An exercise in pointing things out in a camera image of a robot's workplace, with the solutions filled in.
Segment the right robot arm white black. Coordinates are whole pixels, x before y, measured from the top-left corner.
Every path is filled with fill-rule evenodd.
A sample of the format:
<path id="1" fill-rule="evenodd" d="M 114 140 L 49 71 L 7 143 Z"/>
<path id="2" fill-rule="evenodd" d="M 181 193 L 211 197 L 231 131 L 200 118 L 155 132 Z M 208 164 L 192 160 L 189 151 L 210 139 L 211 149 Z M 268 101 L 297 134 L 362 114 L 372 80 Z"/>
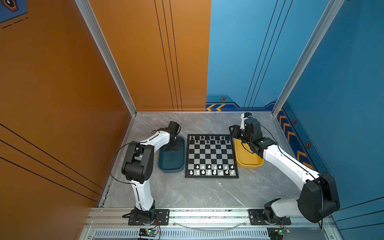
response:
<path id="1" fill-rule="evenodd" d="M 333 176 L 320 174 L 300 163 L 283 151 L 274 138 L 264 137 L 263 126 L 257 119 L 245 118 L 242 125 L 229 127 L 232 138 L 250 147 L 250 153 L 273 164 L 301 191 L 298 199 L 275 199 L 265 204 L 264 220 L 276 224 L 284 217 L 304 217 L 311 223 L 320 223 L 324 218 L 341 208 L 337 184 Z"/>

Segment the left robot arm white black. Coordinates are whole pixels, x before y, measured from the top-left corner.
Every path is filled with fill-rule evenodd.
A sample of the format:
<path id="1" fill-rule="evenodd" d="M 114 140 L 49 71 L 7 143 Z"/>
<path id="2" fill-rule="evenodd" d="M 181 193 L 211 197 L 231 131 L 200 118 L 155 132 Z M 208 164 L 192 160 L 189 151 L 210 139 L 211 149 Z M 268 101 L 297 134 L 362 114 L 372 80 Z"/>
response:
<path id="1" fill-rule="evenodd" d="M 132 186 L 136 199 L 129 216 L 134 224 L 150 225 L 156 220 L 156 204 L 151 194 L 150 177 L 157 151 L 160 152 L 158 167 L 164 173 L 178 173 L 185 167 L 185 140 L 174 133 L 159 130 L 146 140 L 128 143 L 122 174 Z"/>

